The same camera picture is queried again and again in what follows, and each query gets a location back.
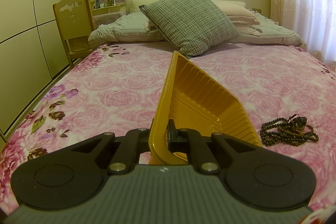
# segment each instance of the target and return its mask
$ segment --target bedspread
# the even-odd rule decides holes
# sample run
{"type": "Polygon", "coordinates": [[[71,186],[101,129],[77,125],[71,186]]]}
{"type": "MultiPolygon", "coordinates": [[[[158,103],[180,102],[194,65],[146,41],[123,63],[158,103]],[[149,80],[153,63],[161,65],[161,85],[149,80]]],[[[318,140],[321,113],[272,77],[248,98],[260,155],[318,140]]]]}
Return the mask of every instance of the bedspread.
{"type": "MultiPolygon", "coordinates": [[[[103,132],[150,127],[172,48],[167,42],[103,45],[65,75],[13,134],[0,158],[0,207],[17,208],[12,172],[22,163],[103,132]]],[[[224,43],[191,59],[239,98],[256,131],[294,113],[319,135],[299,147],[268,149],[309,165],[314,210],[336,201],[336,73],[293,46],[224,43]]],[[[149,154],[141,162],[148,161],[149,154]]]]}

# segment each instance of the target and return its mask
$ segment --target metal screw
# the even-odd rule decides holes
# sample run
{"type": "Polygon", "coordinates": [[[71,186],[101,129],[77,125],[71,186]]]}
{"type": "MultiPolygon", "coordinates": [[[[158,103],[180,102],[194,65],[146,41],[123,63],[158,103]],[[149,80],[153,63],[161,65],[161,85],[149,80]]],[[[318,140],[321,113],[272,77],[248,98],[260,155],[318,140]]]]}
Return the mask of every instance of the metal screw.
{"type": "Polygon", "coordinates": [[[126,164],[123,164],[121,162],[115,162],[113,164],[110,165],[110,169],[112,171],[123,171],[126,169],[126,164]]]}
{"type": "Polygon", "coordinates": [[[213,162],[206,162],[205,164],[201,165],[201,168],[204,171],[215,171],[218,169],[218,165],[213,162]]]}

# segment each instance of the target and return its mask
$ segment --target gray ribbed panel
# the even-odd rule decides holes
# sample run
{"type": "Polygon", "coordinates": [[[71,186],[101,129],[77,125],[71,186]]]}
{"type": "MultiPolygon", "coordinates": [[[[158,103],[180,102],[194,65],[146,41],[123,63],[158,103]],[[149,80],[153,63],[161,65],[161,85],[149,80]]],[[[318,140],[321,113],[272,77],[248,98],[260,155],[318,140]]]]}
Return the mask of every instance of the gray ribbed panel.
{"type": "Polygon", "coordinates": [[[262,212],[232,198],[215,176],[190,165],[137,165],[127,175],[111,176],[88,202],[58,212],[21,206],[4,224],[294,224],[308,208],[262,212]]]}

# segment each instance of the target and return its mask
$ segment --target green bottle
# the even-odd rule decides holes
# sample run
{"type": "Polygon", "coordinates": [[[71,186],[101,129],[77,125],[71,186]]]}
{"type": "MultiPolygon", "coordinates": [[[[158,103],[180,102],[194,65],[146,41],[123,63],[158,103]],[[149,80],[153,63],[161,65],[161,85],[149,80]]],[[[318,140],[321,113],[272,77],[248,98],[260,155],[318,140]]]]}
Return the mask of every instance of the green bottle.
{"type": "Polygon", "coordinates": [[[112,0],[107,0],[107,6],[112,6],[112,0]]]}

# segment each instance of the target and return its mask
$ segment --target brown leaf print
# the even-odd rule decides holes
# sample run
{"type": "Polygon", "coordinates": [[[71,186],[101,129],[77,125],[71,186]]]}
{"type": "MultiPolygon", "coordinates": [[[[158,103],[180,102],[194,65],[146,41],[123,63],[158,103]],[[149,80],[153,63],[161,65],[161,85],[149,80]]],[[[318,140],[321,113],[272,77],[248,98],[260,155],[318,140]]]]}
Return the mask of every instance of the brown leaf print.
{"type": "Polygon", "coordinates": [[[41,126],[43,126],[45,120],[47,117],[44,117],[43,115],[38,117],[31,127],[31,134],[35,133],[41,126]]]}
{"type": "Polygon", "coordinates": [[[49,117],[53,120],[62,120],[65,117],[65,113],[63,111],[50,112],[49,117]]]}
{"type": "Polygon", "coordinates": [[[33,151],[31,151],[28,156],[27,156],[27,159],[28,160],[32,160],[32,159],[35,159],[35,158],[38,158],[38,157],[41,157],[41,156],[44,156],[46,155],[48,152],[45,148],[38,148],[38,149],[35,149],[33,151]]]}
{"type": "Polygon", "coordinates": [[[52,132],[54,132],[55,131],[55,128],[53,127],[53,128],[48,128],[47,130],[46,130],[46,132],[47,133],[52,133],[52,132]]]}
{"type": "Polygon", "coordinates": [[[56,103],[53,103],[49,106],[49,110],[53,110],[55,106],[64,105],[64,104],[65,104],[65,101],[57,101],[56,103]]]}

